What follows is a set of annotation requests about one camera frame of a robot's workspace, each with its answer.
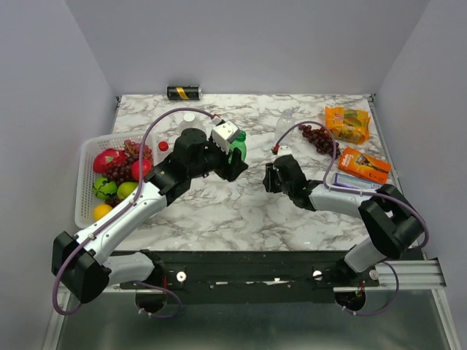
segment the gray floor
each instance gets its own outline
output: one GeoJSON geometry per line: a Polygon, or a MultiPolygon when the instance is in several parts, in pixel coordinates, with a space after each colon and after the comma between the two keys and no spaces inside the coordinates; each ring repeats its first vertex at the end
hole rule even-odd
{"type": "MultiPolygon", "coordinates": [[[[366,309],[390,293],[374,292],[366,309]]],[[[131,293],[109,293],[63,324],[59,349],[448,349],[431,292],[402,292],[376,317],[311,303],[187,306],[176,319],[140,316],[131,293]]]]}

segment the red bottle cap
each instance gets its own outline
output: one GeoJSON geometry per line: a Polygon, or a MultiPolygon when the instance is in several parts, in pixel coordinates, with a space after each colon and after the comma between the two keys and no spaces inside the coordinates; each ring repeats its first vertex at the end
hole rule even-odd
{"type": "Polygon", "coordinates": [[[159,150],[162,151],[162,152],[165,152],[165,151],[168,151],[169,150],[169,144],[165,141],[161,141],[159,142],[159,150]]]}

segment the green object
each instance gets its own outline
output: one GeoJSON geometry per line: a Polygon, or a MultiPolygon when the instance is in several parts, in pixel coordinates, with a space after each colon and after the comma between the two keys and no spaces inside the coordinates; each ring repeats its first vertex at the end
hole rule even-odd
{"type": "Polygon", "coordinates": [[[124,182],[122,183],[117,190],[117,196],[119,199],[127,198],[135,188],[138,187],[138,182],[124,182]]]}
{"type": "Polygon", "coordinates": [[[240,149],[240,152],[242,152],[242,160],[245,161],[247,158],[247,145],[245,144],[245,140],[247,139],[247,133],[242,131],[240,135],[237,136],[236,140],[232,142],[231,144],[231,156],[228,159],[228,162],[232,161],[232,155],[234,155],[234,149],[238,148],[240,149]]]}
{"type": "Polygon", "coordinates": [[[99,177],[93,185],[93,192],[97,198],[109,199],[117,192],[117,184],[105,177],[99,177]]]}

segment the orange package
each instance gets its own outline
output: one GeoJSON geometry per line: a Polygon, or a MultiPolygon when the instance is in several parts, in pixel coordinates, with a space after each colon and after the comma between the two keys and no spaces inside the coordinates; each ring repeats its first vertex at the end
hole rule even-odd
{"type": "Polygon", "coordinates": [[[336,139],[362,144],[370,138],[368,126],[371,117],[367,111],[326,107],[326,126],[336,139]]]}
{"type": "Polygon", "coordinates": [[[342,153],[339,169],[360,179],[385,184],[391,165],[348,147],[342,153]]]}

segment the plastic basket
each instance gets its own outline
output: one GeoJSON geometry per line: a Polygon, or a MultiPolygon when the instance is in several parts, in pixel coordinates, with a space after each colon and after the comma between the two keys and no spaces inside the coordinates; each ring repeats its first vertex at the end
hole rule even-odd
{"type": "MultiPolygon", "coordinates": [[[[74,207],[74,222],[79,228],[86,228],[93,224],[94,208],[99,204],[104,203],[102,199],[97,198],[93,193],[94,182],[102,176],[101,174],[97,174],[93,171],[94,158],[107,148],[123,149],[123,142],[125,140],[141,142],[143,135],[144,131],[115,133],[87,140],[81,146],[76,204],[74,207]]],[[[157,152],[155,151],[157,139],[154,133],[150,133],[146,140],[146,144],[153,150],[153,157],[157,157],[157,152]]]]}

